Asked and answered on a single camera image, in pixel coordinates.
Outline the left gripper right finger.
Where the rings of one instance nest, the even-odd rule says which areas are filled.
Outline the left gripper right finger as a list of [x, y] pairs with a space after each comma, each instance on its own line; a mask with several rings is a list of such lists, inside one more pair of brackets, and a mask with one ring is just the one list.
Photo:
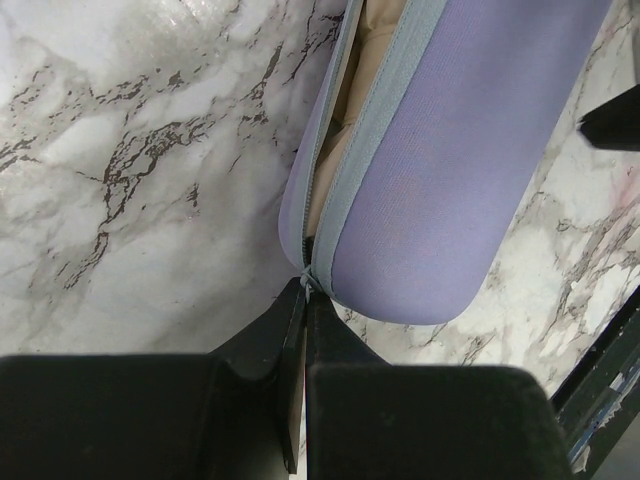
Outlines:
[[503, 366], [382, 360], [319, 293], [307, 307], [311, 479], [568, 479], [549, 400]]

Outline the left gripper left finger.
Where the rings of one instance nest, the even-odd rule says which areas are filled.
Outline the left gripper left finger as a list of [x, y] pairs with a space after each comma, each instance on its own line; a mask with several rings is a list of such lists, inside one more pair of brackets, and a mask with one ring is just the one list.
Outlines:
[[1, 360], [5, 479], [286, 479], [298, 466], [306, 295], [209, 353]]

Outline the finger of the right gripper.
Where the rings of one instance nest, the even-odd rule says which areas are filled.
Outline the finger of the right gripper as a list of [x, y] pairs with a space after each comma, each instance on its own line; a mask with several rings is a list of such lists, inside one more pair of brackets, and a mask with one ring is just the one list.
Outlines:
[[639, 150], [640, 87], [632, 87], [587, 113], [579, 132], [600, 150]]

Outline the purple umbrella case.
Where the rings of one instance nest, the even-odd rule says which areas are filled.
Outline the purple umbrella case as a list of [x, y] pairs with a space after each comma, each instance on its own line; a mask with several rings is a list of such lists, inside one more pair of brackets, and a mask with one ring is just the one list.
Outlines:
[[376, 320], [445, 323], [479, 291], [610, 5], [405, 1], [308, 237], [316, 162], [365, 2], [346, 5], [280, 240], [307, 291]]

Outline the beige umbrella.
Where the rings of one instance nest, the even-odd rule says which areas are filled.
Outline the beige umbrella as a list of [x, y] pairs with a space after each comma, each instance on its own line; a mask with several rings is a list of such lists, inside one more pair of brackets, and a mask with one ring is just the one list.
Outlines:
[[316, 162], [306, 226], [308, 237], [316, 234], [334, 175], [405, 4], [405, 0], [371, 0], [363, 5], [331, 127]]

